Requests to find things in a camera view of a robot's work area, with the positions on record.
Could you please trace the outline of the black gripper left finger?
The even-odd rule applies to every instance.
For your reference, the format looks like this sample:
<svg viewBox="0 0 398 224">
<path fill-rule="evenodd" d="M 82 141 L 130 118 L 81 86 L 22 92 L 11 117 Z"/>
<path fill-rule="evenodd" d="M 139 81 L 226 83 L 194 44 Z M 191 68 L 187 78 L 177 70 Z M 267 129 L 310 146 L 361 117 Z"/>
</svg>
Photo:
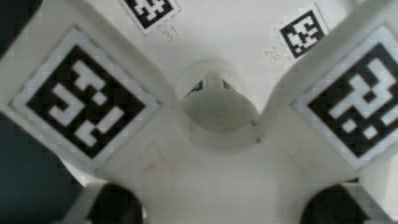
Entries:
<svg viewBox="0 0 398 224">
<path fill-rule="evenodd" d="M 90 184 L 61 224 L 145 224 L 143 204 L 130 190 L 114 183 Z"/>
</svg>

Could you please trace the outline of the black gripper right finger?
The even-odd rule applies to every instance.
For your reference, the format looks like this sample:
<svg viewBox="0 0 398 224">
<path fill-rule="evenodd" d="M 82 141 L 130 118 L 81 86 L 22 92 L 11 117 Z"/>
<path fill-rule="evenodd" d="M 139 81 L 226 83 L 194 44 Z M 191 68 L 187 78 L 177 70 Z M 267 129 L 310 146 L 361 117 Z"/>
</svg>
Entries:
<svg viewBox="0 0 398 224">
<path fill-rule="evenodd" d="M 344 183 L 322 190 L 312 198 L 301 224 L 367 224 L 381 219 L 370 194 L 358 183 Z"/>
</svg>

